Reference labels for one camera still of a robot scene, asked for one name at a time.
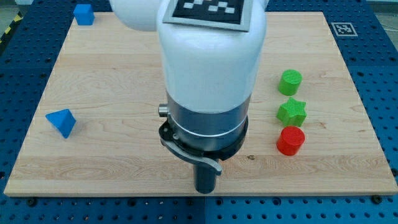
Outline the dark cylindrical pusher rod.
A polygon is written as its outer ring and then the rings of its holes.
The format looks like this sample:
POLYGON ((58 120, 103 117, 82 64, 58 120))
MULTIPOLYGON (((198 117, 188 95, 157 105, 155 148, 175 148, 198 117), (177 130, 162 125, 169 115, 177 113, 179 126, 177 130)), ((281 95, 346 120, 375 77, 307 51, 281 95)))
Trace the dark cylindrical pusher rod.
POLYGON ((215 189, 216 172, 214 168, 205 165, 194 165, 194 186, 197 192, 209 194, 215 189))

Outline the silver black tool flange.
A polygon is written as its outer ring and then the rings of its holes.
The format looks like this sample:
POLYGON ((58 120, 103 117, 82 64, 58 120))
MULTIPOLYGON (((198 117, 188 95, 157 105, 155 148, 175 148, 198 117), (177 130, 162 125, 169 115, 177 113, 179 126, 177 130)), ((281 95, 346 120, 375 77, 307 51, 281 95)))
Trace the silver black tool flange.
POLYGON ((161 144, 181 160, 221 175, 217 160, 229 159, 243 145, 249 100, 230 110, 206 113, 192 111, 168 96, 158 109, 159 116, 166 118, 159 128, 161 144))

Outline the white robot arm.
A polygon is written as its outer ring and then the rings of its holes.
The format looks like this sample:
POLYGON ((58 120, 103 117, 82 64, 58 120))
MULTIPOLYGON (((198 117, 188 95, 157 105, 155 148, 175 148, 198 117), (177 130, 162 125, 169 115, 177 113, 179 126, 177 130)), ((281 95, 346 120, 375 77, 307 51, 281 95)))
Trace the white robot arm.
POLYGON ((110 0, 134 30, 156 31, 167 102, 161 143, 193 165, 202 194, 215 188, 221 161, 248 130, 248 106, 267 29, 265 0, 110 0))

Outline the fiducial marker on arm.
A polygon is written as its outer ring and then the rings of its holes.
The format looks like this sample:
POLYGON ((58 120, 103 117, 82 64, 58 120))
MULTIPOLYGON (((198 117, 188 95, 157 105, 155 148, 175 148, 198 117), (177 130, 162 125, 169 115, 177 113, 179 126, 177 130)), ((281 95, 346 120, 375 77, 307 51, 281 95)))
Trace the fiducial marker on arm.
POLYGON ((253 0, 172 0, 162 22, 248 32, 253 0))

